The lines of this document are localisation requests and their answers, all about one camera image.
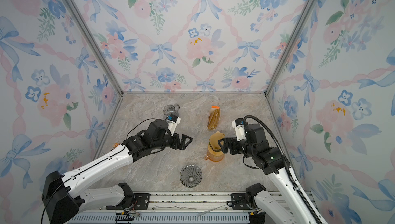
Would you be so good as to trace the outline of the orange glass carafe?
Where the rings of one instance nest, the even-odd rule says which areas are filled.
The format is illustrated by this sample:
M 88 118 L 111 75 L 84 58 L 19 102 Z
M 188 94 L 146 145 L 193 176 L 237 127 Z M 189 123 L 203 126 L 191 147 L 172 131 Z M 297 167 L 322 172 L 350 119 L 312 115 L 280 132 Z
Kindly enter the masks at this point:
M 220 162 L 224 159 L 225 155 L 222 152 L 215 152 L 212 149 L 207 149 L 205 160 L 210 160 L 212 162 Z

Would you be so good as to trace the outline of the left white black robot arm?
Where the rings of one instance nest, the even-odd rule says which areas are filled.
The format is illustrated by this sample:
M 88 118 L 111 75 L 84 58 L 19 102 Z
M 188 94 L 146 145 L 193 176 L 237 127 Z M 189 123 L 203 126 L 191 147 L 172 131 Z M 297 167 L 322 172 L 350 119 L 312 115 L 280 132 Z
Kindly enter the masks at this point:
M 180 119 L 151 119 L 147 129 L 127 137 L 107 154 L 66 173 L 54 171 L 46 176 L 42 192 L 43 214 L 51 224 L 64 224 L 75 215 L 100 207 L 127 210 L 138 200 L 130 186 L 119 183 L 113 187 L 93 189 L 90 186 L 104 176 L 166 148 L 185 150 L 193 138 L 175 132 Z

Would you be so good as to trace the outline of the clear grey glass pitcher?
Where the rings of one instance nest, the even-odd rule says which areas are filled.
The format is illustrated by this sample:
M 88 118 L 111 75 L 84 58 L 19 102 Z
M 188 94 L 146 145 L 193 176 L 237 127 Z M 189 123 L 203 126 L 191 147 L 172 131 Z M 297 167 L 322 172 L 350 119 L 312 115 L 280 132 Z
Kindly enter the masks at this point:
M 179 110 L 180 106 L 178 104 L 176 105 L 166 105 L 163 109 L 163 118 L 166 120 L 170 115 L 175 115 L 179 117 Z

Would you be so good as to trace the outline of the clear grey glass dripper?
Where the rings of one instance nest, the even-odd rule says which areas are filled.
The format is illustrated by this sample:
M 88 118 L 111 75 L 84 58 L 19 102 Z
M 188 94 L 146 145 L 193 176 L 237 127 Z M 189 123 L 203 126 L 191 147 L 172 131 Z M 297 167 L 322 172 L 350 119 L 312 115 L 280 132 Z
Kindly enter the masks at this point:
M 195 188 L 202 181 L 202 171 L 196 165 L 186 165 L 180 171 L 180 181 L 187 188 Z

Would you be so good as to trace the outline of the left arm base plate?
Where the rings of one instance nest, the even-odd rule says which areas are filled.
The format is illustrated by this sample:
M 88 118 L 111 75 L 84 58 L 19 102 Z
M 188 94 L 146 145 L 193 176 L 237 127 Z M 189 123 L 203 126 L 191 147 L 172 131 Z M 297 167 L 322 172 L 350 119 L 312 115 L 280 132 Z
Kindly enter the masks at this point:
M 151 194 L 135 193 L 134 196 L 126 196 L 118 205 L 107 205 L 106 210 L 147 210 Z

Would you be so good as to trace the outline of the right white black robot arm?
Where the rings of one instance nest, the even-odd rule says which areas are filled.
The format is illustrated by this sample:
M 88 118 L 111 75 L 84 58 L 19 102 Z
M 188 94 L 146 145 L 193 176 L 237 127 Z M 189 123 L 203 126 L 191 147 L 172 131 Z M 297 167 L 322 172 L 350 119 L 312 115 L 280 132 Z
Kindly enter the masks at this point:
M 269 145 L 265 127 L 261 124 L 247 124 L 243 119 L 233 121 L 232 127 L 235 129 L 235 137 L 218 142 L 222 152 L 253 159 L 255 168 L 263 171 L 288 206 L 282 206 L 260 183 L 246 188 L 243 200 L 236 200 L 235 203 L 241 203 L 252 210 L 261 210 L 277 224 L 327 223 L 296 180 L 282 150 Z

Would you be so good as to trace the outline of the aluminium frame rail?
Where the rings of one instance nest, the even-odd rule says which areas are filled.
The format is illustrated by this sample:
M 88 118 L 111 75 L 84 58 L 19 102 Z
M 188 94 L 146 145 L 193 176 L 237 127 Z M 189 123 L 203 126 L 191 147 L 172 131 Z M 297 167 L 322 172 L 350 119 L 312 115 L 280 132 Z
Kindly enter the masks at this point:
M 287 207 L 279 192 L 269 192 Z M 106 210 L 77 214 L 70 224 L 276 224 L 261 210 L 233 210 L 228 192 L 153 192 L 147 210 Z

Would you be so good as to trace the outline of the orange coffee filter packet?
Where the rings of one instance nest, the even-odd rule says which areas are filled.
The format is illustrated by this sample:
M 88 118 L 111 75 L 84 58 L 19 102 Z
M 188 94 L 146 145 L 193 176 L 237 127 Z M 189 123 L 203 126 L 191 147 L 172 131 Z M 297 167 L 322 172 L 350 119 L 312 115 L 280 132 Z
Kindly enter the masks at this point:
M 220 107 L 212 106 L 209 112 L 208 125 L 207 125 L 207 128 L 209 130 L 214 130 L 215 128 L 217 128 L 220 121 L 220 116 L 221 116 Z

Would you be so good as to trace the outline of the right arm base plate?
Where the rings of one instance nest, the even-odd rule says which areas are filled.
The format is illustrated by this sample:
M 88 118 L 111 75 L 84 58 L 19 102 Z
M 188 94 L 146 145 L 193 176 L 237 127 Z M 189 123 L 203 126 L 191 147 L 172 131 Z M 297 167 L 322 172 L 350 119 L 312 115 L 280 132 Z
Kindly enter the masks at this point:
M 233 210 L 256 210 L 257 206 L 254 202 L 254 196 L 250 193 L 232 193 L 231 201 L 227 204 Z

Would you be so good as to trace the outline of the brown paper coffee filter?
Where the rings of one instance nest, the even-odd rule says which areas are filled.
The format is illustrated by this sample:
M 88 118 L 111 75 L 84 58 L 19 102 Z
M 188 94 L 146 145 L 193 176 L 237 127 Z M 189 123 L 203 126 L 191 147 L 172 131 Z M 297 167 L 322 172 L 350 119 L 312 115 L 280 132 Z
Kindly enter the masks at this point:
M 209 138 L 208 151 L 211 153 L 222 153 L 218 141 L 225 138 L 225 134 L 217 131 Z

